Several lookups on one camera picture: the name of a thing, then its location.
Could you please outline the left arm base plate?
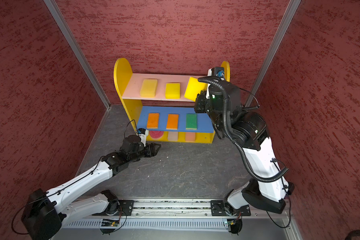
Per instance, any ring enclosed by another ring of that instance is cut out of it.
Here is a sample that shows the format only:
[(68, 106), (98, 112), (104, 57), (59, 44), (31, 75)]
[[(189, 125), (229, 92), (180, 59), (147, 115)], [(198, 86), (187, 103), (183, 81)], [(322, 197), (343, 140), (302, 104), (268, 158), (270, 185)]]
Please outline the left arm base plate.
[(133, 200), (112, 200), (102, 214), (107, 216), (120, 216), (122, 214), (130, 216), (134, 203), (135, 201)]

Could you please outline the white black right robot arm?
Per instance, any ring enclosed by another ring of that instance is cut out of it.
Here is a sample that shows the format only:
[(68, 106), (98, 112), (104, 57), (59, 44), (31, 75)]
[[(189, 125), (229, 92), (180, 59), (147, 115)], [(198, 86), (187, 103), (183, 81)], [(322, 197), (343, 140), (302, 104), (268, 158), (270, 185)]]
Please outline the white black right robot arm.
[(222, 133), (221, 138), (227, 138), (237, 148), (251, 177), (225, 197), (226, 211), (232, 214), (252, 206), (281, 214), (294, 184), (284, 177), (289, 169), (279, 166), (266, 121), (251, 107), (243, 107), (239, 87), (217, 77), (201, 77), (198, 82), (208, 88), (197, 94), (196, 113), (206, 113), (214, 129)]

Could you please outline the pale yellow sponge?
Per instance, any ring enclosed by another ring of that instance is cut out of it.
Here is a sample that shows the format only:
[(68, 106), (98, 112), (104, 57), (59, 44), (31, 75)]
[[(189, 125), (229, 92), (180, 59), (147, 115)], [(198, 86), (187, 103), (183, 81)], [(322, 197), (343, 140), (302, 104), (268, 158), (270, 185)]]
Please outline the pale yellow sponge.
[(140, 97), (155, 98), (157, 86), (158, 86), (157, 79), (144, 79), (140, 89)]

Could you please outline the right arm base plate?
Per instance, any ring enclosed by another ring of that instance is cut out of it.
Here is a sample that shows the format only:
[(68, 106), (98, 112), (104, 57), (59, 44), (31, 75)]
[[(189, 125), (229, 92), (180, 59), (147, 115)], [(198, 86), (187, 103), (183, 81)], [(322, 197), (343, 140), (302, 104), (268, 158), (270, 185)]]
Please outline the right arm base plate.
[(231, 205), (223, 200), (212, 200), (211, 204), (211, 213), (214, 217), (248, 217), (251, 216), (251, 210), (249, 205), (240, 207), (239, 209), (234, 209)]

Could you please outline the round pink smiley sponge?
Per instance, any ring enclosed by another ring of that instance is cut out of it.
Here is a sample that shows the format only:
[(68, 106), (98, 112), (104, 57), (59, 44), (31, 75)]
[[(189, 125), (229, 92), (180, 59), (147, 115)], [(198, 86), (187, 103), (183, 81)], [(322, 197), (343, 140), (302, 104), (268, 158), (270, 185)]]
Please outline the round pink smiley sponge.
[(156, 140), (156, 139), (160, 139), (164, 135), (164, 132), (163, 131), (150, 131), (149, 135), (152, 139)]

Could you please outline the white sponge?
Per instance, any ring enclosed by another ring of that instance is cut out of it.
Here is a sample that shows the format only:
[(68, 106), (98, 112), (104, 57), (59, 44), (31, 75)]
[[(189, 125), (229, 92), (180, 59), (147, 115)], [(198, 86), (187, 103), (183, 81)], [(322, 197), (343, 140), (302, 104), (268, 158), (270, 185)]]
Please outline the white sponge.
[(168, 141), (170, 142), (177, 142), (179, 139), (178, 132), (168, 132)]

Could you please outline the bright yellow diamond sponge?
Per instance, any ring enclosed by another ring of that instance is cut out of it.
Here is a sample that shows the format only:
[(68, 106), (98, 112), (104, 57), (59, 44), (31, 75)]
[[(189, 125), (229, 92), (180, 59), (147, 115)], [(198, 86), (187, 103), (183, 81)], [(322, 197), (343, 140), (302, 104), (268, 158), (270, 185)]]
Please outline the bright yellow diamond sponge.
[(170, 100), (177, 100), (181, 97), (181, 84), (180, 83), (167, 83), (165, 98)]

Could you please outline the peach orange sponge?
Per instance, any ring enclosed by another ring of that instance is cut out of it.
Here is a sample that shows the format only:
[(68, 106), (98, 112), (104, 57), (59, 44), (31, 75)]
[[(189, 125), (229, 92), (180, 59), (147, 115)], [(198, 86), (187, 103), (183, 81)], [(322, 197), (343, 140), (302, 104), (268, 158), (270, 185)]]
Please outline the peach orange sponge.
[(185, 133), (185, 141), (186, 142), (195, 142), (196, 141), (196, 133), (186, 132)]

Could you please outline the green yellow scouring sponge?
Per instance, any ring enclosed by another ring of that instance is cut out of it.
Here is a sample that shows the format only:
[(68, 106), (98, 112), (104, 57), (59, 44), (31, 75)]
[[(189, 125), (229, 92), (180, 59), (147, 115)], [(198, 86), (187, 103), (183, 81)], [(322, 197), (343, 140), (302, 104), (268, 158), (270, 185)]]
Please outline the green yellow scouring sponge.
[(198, 129), (198, 115), (187, 114), (186, 115), (186, 130), (197, 130)]

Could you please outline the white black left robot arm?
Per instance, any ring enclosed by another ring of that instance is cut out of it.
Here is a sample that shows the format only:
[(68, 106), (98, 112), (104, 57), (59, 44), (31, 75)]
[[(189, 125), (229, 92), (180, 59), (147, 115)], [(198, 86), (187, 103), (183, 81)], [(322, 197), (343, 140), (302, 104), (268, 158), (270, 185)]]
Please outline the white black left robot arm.
[(160, 144), (146, 144), (138, 135), (125, 137), (118, 151), (100, 157), (86, 172), (70, 181), (43, 191), (38, 189), (29, 195), (25, 206), (19, 210), (26, 235), (33, 240), (49, 240), (63, 226), (93, 214), (116, 216), (124, 214), (119, 199), (111, 191), (79, 200), (84, 193), (100, 183), (116, 176), (129, 164), (143, 158), (155, 157)]

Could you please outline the bright yellow square sponge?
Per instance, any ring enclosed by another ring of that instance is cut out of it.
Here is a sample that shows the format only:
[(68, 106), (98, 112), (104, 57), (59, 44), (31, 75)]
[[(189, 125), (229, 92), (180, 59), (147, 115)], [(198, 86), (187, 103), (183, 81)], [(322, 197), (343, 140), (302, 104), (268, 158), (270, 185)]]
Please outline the bright yellow square sponge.
[(201, 91), (206, 91), (207, 88), (207, 83), (199, 82), (197, 78), (190, 77), (184, 97), (188, 100), (195, 102), (197, 96), (201, 93)]

